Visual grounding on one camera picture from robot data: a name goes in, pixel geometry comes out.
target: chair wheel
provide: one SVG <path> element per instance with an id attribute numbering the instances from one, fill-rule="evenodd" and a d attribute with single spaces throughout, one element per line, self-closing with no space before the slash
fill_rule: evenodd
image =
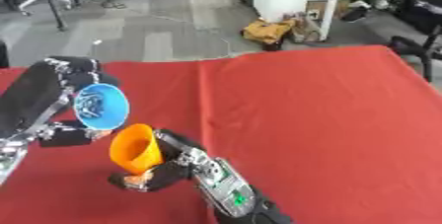
<path id="1" fill-rule="evenodd" d="M 28 11 L 21 11 L 20 12 L 23 16 L 31 16 L 32 14 Z"/>

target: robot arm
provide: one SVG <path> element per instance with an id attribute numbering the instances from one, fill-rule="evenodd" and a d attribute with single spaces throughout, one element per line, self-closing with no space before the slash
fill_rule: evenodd
<path id="1" fill-rule="evenodd" d="M 0 185 L 38 140 L 43 147 L 89 144 L 104 133 L 80 121 L 52 122 L 73 96 L 94 83 L 117 85 L 97 60 L 52 56 L 28 68 L 0 96 Z"/>
<path id="2" fill-rule="evenodd" d="M 112 184 L 147 192 L 191 179 L 215 207 L 220 224 L 293 223 L 226 160 L 209 157 L 201 146 L 170 130 L 156 129 L 154 134 L 166 162 L 140 176 L 113 175 Z"/>

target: floor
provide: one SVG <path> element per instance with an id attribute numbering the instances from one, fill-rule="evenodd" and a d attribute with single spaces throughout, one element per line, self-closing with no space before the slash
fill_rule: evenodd
<path id="1" fill-rule="evenodd" d="M 44 2 L 31 17 L 0 5 L 0 37 L 7 41 L 13 66 L 28 66 L 48 55 L 93 56 L 101 61 L 171 61 L 236 56 L 258 51 L 239 30 L 254 11 L 238 0 L 118 0 L 126 9 L 104 9 L 100 2 L 61 11 L 68 26 L 59 32 Z M 386 43 L 393 35 L 423 36 L 388 14 L 373 13 L 354 24 L 335 21 L 331 37 L 315 46 Z M 284 49 L 306 49 L 286 43 Z M 409 62 L 417 70 L 415 58 Z M 435 85 L 442 88 L 442 63 L 435 63 Z"/>

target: plastic cup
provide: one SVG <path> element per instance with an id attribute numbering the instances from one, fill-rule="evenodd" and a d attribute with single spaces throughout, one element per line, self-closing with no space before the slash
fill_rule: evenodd
<path id="1" fill-rule="evenodd" d="M 83 116 L 80 103 L 86 95 L 96 94 L 102 98 L 99 116 Z M 109 84 L 93 84 L 82 89 L 74 99 L 74 112 L 87 127 L 96 130 L 113 130 L 122 126 L 129 115 L 129 101 L 122 91 Z"/>

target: table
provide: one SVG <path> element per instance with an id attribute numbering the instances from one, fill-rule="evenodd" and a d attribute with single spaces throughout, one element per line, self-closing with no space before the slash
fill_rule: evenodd
<path id="1" fill-rule="evenodd" d="M 202 139 L 302 224 L 442 222 L 442 98 L 382 46 L 106 65 L 129 124 Z M 20 70 L 0 71 L 0 90 Z M 212 223 L 189 183 L 118 190 L 109 139 L 30 150 L 0 187 L 1 223 Z"/>

